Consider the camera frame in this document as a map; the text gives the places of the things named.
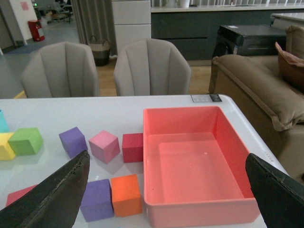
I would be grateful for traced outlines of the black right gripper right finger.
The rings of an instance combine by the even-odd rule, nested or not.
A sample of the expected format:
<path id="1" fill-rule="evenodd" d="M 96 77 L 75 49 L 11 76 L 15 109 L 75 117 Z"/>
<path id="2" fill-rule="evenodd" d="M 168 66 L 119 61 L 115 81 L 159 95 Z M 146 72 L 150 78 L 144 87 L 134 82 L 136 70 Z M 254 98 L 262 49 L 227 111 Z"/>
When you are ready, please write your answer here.
<path id="1" fill-rule="evenodd" d="M 251 191 L 268 228 L 304 226 L 304 186 L 251 153 L 245 164 Z"/>

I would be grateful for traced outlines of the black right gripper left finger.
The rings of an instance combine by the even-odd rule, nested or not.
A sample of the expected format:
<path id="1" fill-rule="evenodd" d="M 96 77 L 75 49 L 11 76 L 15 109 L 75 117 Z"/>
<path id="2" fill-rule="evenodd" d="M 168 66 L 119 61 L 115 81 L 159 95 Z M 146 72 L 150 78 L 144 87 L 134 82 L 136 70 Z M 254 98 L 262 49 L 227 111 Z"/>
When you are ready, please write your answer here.
<path id="1" fill-rule="evenodd" d="M 2 228 L 71 228 L 82 202 L 90 169 L 84 150 L 0 212 Z"/>

